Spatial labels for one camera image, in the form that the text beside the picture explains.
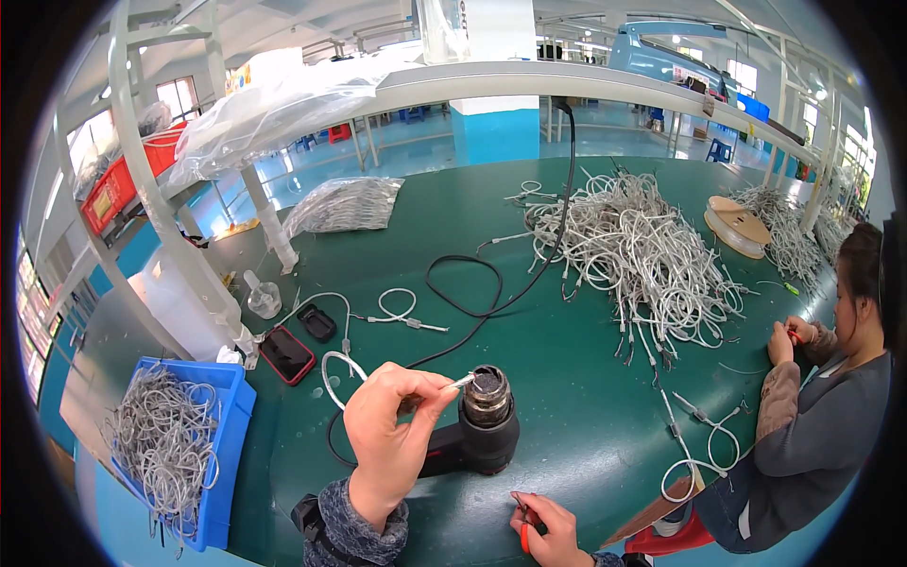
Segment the jeans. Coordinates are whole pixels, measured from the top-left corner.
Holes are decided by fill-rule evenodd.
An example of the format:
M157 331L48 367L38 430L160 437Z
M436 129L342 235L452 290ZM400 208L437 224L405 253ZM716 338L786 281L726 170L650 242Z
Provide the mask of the jeans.
M744 457L734 468L727 471L727 477L719 478L691 501L665 516L668 522L680 522L688 505L699 516L715 542L731 553L752 553L746 540L740 535L740 514L749 500L749 485L756 465L753 454Z

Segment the green workbench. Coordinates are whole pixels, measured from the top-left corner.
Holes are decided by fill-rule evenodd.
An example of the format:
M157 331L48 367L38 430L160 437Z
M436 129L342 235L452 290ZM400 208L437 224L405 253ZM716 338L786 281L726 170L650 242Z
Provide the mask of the green workbench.
M719 188L759 183L763 175L696 161L618 158L617 163L635 174L654 170L663 197L677 204L708 242L712 236L702 217L707 198ZM400 190L386 230L302 235L293 240L300 257L295 273L285 277L278 275L274 254L263 257L261 230L215 246L227 269L241 273L253 268L261 279L278 283L284 303L281 317L297 290L300 299L336 291L349 299L358 315L385 317L378 309L378 295L388 288L411 289L418 302L410 316L449 327L449 332L355 318L349 330L351 355L366 372L386 360L405 365L452 345L476 322L425 285L429 263L443 254L473 255L485 241L522 232L522 209L502 198L517 193L525 180L541 182L544 191L561 192L568 164L566 159L511 161L415 175ZM576 186L586 180L579 166L592 175L614 168L611 158L601 157L579 158L577 165ZM726 423L745 451L754 441L761 373L770 368L765 344L772 322L788 314L830 321L834 281L827 269L824 296L798 298L777 285L757 284L782 281L767 260L745 258L720 241L717 247L733 278L762 295L745 295L747 319L724 326L725 336L740 336L739 343L709 350L675 341L679 361L673 371L660 371L659 376L669 396L677 391L716 421L745 398L752 413L741 412ZM529 239L486 246L482 253L503 274L502 301L532 277L527 273L532 263ZM572 301L562 301L561 272L562 266L549 269L519 302L489 320L467 344L422 367L454 379L480 364L500 367L511 381L521 437L513 461L496 476L448 474L416 484L407 501L409 543L398 564L530 564L508 525L514 505L511 490L547 494L570 509L577 516L580 546L593 551L658 498L665 470L683 458L667 430L660 395L650 385L653 374L645 353L636 352L629 367L622 365L623 357L614 357L619 331L608 295L584 286ZM487 268L450 263L433 270L432 276L466 307L476 311L489 307L496 280ZM251 314L244 295L238 298L243 300L243 320L253 333L273 324ZM402 313L410 302L407 294L395 293L385 299L385 306ZM346 308L339 298L319 298L315 303L338 324L328 344L309 337L295 318L287 327L319 357L319 366L295 387L286 386L264 361L247 373L258 400L239 465L228 549L266 565L300 563L303 537L289 520L289 511L306 493L317 494L328 482L349 474L327 450L327 421L336 407L323 391L320 375L320 356L340 350ZM98 348L106 347L96 344L86 350ZM116 379L120 382L128 382L134 366L133 355L127 358L131 363L120 366L129 370ZM740 374L719 363L760 374ZM329 374L340 377L335 390L341 399L348 399L359 384L337 360L330 361ZM115 386L106 387L107 399L125 388L116 380L111 379ZM710 428L679 405L673 409L694 458L708 461ZM439 425L455 420L451 404ZM342 455L353 458L342 420L333 440ZM716 435L713 451L719 464L732 458L732 445L724 435ZM715 478L708 470L702 473L706 483ZM679 467L668 484L687 474L686 467Z

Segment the smartphone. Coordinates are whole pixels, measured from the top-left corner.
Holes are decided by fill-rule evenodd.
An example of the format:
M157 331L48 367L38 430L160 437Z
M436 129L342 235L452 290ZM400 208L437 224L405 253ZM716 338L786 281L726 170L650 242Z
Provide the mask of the smartphone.
M290 335L283 325L265 337L258 346L258 351L290 386L298 384L316 362L312 351Z

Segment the black power cord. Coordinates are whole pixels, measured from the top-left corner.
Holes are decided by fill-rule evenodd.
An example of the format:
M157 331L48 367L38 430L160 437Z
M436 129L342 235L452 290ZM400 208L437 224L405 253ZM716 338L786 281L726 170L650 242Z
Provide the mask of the black power cord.
M563 210L561 211L561 225L558 227L558 236L554 241L554 245L551 247L551 255L545 260L545 263L541 265L541 269L538 272L536 272L536 274L532 277L530 282L528 284L526 284L525 288L523 288L519 293L517 293L512 298L510 298L508 301L506 301L503 305L498 306L498 307L496 307L496 306L498 303L498 299L501 298L504 280L503 280L503 276L501 275L501 272L491 262L478 258L478 257L475 257L475 256L464 256L463 254L446 254L444 256L439 256L438 258L436 258L431 264L428 265L428 268L425 270L425 284L435 294L437 294L438 297L440 297L447 303L450 303L455 308L460 309L466 315L469 315L470 317L475 317L479 320L478 320L478 322L476 322L475 327L473 327L472 330L470 330L468 333L466 333L465 337L461 338L459 341L457 341L450 347L445 348L442 351L436 352L433 355L430 355L428 357L420 358L419 360L416 360L415 362L412 362L412 363L406 365L404 368L418 367L422 364L425 364L429 360L435 360L436 358L443 357L444 355L451 353L451 352L455 351L457 348L463 346L470 338L473 337L473 335L475 335L476 331L478 331L479 328L482 325L484 325L485 321L487 321L489 318L492 317L492 315L494 315L494 314L500 312L502 309L505 309L505 308L509 307L510 305L512 305L514 301L516 301L517 299L519 299L523 295L525 295L525 293L527 291L529 291L529 289L533 285L535 285L535 282L539 280L539 277L541 276L542 272L544 272L545 269L548 268L548 265L551 264L551 259L554 258L555 254L557 254L558 248L561 247L561 240L563 240L563 236L564 236L564 227L567 225L567 209L570 207L570 195L571 195L572 186L573 186L573 170L576 169L576 123L573 121L573 110L567 104L566 97L552 96L551 102L552 102L552 105L554 106L554 108L564 111L564 113L566 113L567 117L570 119L570 152L571 152L570 172L568 172L568 174L567 174L567 185L564 187L564 194L563 194L564 206L563 206ZM432 283L432 275L431 275L432 268L434 268L438 264L442 264L444 262L449 262L449 261L474 262L476 264L481 264L483 266L486 266L494 272L494 275L498 279L498 288L494 292L494 299L492 300L491 306L488 307L488 310L483 311L481 313L476 313L474 311L471 311L471 310L463 307L462 305L460 305L453 299L447 297L447 295L444 292L442 292L440 289L438 289L434 286L434 283ZM353 468L356 468L356 463L354 463L353 461L349 461L349 460L345 459L343 456L341 456L334 448L334 444L331 442L331 431L334 429L334 423L337 421L337 418L340 417L341 413L342 412L338 408L337 411L334 412L334 414L331 416L330 420L327 422L327 430L325 432L325 442L327 443L327 450L330 451L331 454L334 456L334 458L337 459L337 461L339 461L341 464L345 464L346 466L351 466Z

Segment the sleeve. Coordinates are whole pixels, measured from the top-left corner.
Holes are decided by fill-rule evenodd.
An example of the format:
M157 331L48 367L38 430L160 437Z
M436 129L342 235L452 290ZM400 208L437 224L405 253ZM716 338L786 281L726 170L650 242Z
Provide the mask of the sleeve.
M800 367L784 362L768 373L762 382L759 414L756 419L756 446L768 435L796 418L800 395Z
M803 345L803 351L810 362L821 367L831 359L837 349L838 336L820 321L813 321L810 325L816 330L815 340Z
M377 565L388 565L406 545L409 509L406 501L387 516L384 533L360 516L349 501L349 478L334 481L318 495L318 509L325 521L327 539L337 549ZM341 567L346 565L320 544L306 540L304 567Z
M756 467L767 476L790 476L853 463L865 447L866 393L853 376L797 415L756 441Z
M624 567L623 560L612 552L599 550L592 554L592 560L595 567Z

